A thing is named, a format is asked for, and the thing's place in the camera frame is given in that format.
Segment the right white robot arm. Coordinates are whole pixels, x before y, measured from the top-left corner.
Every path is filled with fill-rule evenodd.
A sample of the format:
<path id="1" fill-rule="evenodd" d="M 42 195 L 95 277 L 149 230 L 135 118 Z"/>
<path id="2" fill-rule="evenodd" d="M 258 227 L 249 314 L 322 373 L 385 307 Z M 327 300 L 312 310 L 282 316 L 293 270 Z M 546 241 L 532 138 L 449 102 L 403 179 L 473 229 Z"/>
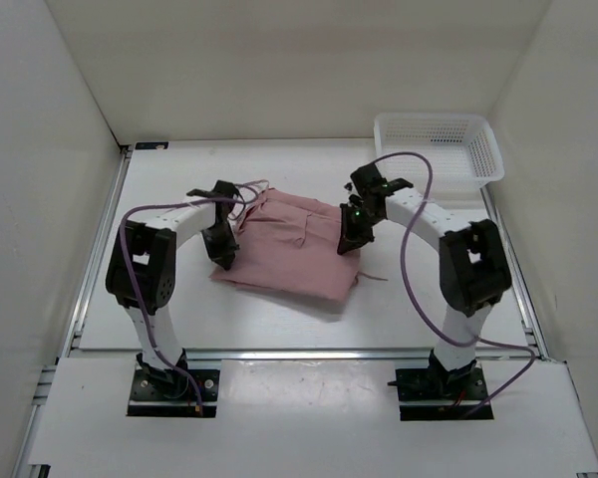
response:
<path id="1" fill-rule="evenodd" d="M 384 177 L 377 162 L 350 176 L 347 202 L 341 204 L 337 252 L 346 255 L 374 241 L 373 228 L 387 220 L 405 227 L 438 254 L 440 290 L 447 304 L 443 324 L 425 322 L 438 337 L 425 375 L 410 384 L 415 393 L 449 398 L 467 387 L 476 365 L 475 347 L 484 322 L 511 286 L 511 273 L 498 228 L 490 219 L 455 217 L 431 203 L 433 183 L 423 191 L 412 183 Z"/>

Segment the pink trousers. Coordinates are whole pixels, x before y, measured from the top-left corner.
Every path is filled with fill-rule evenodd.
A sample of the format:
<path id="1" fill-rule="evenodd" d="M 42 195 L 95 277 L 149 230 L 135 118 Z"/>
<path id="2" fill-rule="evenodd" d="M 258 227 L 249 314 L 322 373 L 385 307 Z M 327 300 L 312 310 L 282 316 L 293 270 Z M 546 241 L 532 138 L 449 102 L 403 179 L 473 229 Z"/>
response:
<path id="1" fill-rule="evenodd" d="M 268 187 L 236 218 L 232 266 L 216 268 L 210 279 L 343 304 L 361 278 L 384 279 L 361 270 L 359 251 L 337 253 L 340 228 L 338 207 Z"/>

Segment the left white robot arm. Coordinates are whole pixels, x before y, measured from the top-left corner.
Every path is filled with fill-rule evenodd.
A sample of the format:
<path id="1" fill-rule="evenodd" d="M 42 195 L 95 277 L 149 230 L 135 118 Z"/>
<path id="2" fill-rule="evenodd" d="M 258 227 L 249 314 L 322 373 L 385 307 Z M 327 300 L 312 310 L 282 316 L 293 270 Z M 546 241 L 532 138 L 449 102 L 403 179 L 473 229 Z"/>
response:
<path id="1" fill-rule="evenodd" d="M 218 180 L 209 191 L 190 190 L 180 203 L 138 206 L 119 225 L 105 287 L 134 324 L 142 348 L 139 367 L 167 398 L 192 393 L 202 402 L 168 309 L 175 290 L 177 249 L 200 236 L 208 259 L 230 269 L 238 245 L 229 215 L 243 202 L 235 184 Z"/>

